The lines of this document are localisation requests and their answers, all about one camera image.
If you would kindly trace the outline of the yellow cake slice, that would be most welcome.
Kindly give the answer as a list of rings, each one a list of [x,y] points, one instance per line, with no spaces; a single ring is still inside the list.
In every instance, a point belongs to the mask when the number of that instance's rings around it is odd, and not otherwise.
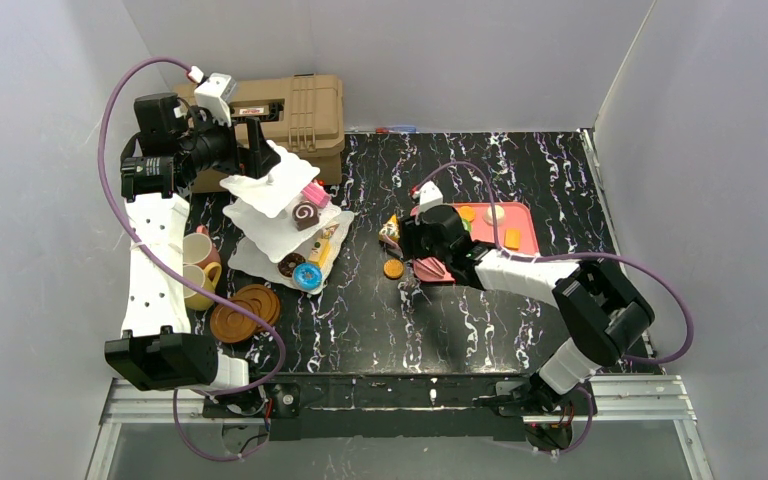
[[[378,232],[378,239],[385,246],[399,250],[400,229],[398,217],[392,215],[381,227]]]

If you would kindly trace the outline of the round orange waffle cookie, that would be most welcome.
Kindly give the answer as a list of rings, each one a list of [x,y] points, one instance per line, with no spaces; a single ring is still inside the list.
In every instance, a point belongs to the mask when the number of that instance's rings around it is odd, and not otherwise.
[[[389,259],[383,264],[382,271],[388,279],[400,279],[404,275],[405,265],[402,261],[395,258]]]

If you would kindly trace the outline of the tan plastic tool case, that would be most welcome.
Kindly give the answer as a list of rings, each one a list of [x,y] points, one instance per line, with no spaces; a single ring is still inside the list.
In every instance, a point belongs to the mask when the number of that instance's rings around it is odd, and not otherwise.
[[[343,82],[337,76],[239,80],[229,108],[241,145],[248,144],[243,119],[257,118],[268,140],[320,169],[318,181],[342,181],[344,102]]]

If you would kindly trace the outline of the white round cake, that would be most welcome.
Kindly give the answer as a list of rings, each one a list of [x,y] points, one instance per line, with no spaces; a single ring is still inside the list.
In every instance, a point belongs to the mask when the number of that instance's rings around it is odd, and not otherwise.
[[[487,225],[502,225],[506,212],[502,205],[488,205],[483,213],[483,220]]]

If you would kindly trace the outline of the pink cake slice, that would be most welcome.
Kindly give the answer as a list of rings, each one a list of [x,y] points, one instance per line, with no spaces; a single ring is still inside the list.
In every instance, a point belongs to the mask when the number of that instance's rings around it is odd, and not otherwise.
[[[319,209],[324,209],[331,202],[331,196],[318,182],[313,181],[306,185],[301,194],[306,201],[314,204]]]

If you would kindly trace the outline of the pink serving tray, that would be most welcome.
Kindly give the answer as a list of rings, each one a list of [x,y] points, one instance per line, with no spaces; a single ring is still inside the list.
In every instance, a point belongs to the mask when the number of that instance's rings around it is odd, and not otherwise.
[[[496,233],[502,246],[505,230],[508,228],[517,228],[522,233],[522,242],[520,250],[513,252],[523,255],[538,254],[539,247],[530,210],[524,204],[517,202],[498,202],[497,204],[502,205],[506,212],[503,224],[498,225],[496,228]],[[490,204],[476,202],[454,203],[453,207],[457,210],[461,205],[470,205],[476,212],[476,218],[471,223],[472,231],[470,234],[472,239],[476,241],[492,242],[494,240],[492,226],[487,225],[483,220],[483,213],[486,207]],[[453,277],[445,269],[444,264],[439,260],[431,258],[415,260],[413,262],[413,270],[415,276],[424,283],[454,283]]]

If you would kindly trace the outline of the white three-tier cake stand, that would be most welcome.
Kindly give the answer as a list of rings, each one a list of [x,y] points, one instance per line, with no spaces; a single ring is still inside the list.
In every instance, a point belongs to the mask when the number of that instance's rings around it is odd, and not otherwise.
[[[335,267],[355,214],[331,202],[320,209],[317,226],[298,231],[291,212],[296,204],[306,201],[301,191],[316,181],[320,169],[308,161],[269,140],[269,145],[280,155],[280,163],[263,178],[232,175],[220,181],[220,185],[232,194],[234,200],[223,208],[222,213],[242,232],[227,265],[252,277],[311,295],[319,294],[327,285]],[[287,254],[296,252],[306,258],[321,230],[338,223],[339,229],[330,239],[330,252],[323,268],[322,285],[311,292],[299,289],[291,278],[283,277],[277,269],[278,262]]]

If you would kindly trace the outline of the yellow cake with cherry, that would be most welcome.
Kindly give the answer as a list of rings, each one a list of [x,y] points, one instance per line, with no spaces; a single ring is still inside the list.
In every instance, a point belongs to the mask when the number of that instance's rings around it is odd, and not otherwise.
[[[322,269],[330,252],[330,240],[320,237],[314,241],[307,261],[317,268]]]

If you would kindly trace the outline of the chocolate donut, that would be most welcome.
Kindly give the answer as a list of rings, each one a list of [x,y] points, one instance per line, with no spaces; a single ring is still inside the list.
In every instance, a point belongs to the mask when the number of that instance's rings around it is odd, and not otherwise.
[[[291,252],[278,262],[277,269],[283,277],[291,278],[296,268],[305,262],[306,258],[303,255],[296,252]]]

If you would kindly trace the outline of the blue donut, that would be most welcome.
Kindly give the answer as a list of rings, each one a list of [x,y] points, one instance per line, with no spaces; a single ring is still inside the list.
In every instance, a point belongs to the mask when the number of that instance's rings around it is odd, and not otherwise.
[[[295,267],[292,280],[299,289],[311,292],[322,285],[323,274],[317,265],[304,262]]]

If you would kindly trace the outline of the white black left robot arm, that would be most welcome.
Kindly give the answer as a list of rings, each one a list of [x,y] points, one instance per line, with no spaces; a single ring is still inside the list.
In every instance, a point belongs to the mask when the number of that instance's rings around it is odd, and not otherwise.
[[[121,334],[106,342],[105,360],[142,391],[220,396],[252,389],[246,361],[191,330],[185,307],[191,284],[183,276],[190,206],[181,193],[202,171],[261,178],[280,157],[258,120],[247,119],[254,141],[243,147],[233,127],[173,92],[137,98],[134,112],[139,130],[120,157],[125,207],[114,211],[132,240],[129,294]]]

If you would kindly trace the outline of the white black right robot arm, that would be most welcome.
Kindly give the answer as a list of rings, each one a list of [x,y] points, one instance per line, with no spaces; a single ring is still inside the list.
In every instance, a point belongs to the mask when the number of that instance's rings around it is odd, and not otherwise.
[[[538,261],[478,241],[450,205],[398,221],[411,260],[434,258],[461,286],[523,295],[555,307],[568,339],[532,375],[528,395],[556,400],[610,367],[642,336],[655,314],[616,262]]]

